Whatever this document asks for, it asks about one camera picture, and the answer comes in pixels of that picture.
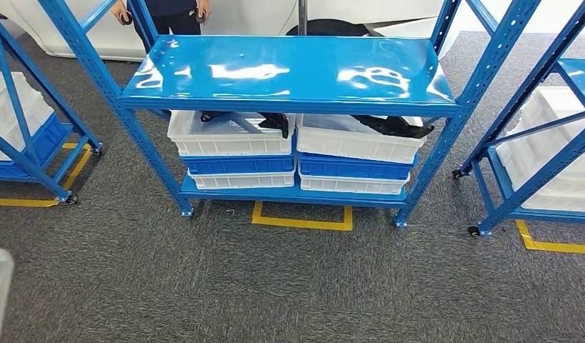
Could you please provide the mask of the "person's right hand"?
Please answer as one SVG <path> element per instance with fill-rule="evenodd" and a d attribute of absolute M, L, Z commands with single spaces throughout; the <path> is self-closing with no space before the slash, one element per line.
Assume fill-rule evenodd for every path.
<path fill-rule="evenodd" d="M 122 26 L 130 25 L 133 21 L 127 9 L 126 2 L 123 0 L 114 1 L 111 5 L 110 12 Z"/>

